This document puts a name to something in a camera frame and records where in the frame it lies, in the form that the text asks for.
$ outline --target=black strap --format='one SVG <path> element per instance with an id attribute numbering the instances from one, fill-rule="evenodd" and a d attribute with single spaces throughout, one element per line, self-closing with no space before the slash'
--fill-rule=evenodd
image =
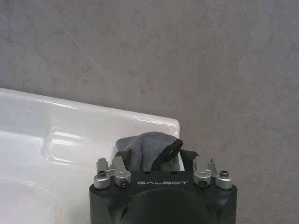
<path id="1" fill-rule="evenodd" d="M 171 145 L 167 146 L 162 153 L 154 160 L 151 165 L 151 171 L 161 171 L 162 163 L 169 161 L 170 159 L 177 156 L 181 147 L 183 145 L 183 141 L 180 139 L 175 140 Z"/>
<path id="2" fill-rule="evenodd" d="M 180 153 L 185 171 L 193 171 L 193 160 L 198 156 L 197 152 L 181 149 Z"/>

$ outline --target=silver bracket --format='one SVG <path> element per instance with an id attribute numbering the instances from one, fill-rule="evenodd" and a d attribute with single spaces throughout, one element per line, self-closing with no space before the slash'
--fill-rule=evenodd
<path id="1" fill-rule="evenodd" d="M 108 167 L 105 158 L 97 162 L 97 175 L 93 179 L 94 187 L 105 189 L 110 186 L 110 177 L 114 176 L 114 183 L 121 188 L 126 188 L 132 181 L 131 173 L 126 170 L 123 160 L 120 156 L 114 157 L 112 165 Z"/>
<path id="2" fill-rule="evenodd" d="M 230 189 L 233 187 L 233 180 L 229 172 L 223 168 L 218 160 L 212 158 L 208 164 L 208 169 L 212 171 L 217 187 L 222 189 Z"/>
<path id="3" fill-rule="evenodd" d="M 211 184 L 211 171 L 204 166 L 199 156 L 193 160 L 193 181 L 201 188 L 206 188 Z"/>

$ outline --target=black plastic housing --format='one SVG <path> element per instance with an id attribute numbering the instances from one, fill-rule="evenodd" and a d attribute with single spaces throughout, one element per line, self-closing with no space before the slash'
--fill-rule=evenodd
<path id="1" fill-rule="evenodd" d="M 90 186 L 91 224 L 235 224 L 237 188 L 220 189 L 214 178 L 200 188 L 192 171 L 132 172 L 122 189 Z"/>

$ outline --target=microfiber cloth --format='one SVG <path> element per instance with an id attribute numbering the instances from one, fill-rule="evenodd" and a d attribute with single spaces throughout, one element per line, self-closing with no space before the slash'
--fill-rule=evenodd
<path id="1" fill-rule="evenodd" d="M 129 171 L 179 171 L 178 153 L 183 141 L 161 132 L 118 139 L 118 151 L 129 151 Z"/>

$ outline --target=gray cloth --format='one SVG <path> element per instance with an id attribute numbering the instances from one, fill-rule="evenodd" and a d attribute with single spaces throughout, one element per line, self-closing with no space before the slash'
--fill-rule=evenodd
<path id="1" fill-rule="evenodd" d="M 129 171 L 150 171 L 154 160 L 171 145 L 176 137 L 160 133 L 147 132 L 138 136 L 118 139 L 118 151 L 129 151 Z M 178 155 L 162 164 L 162 171 L 179 171 Z"/>

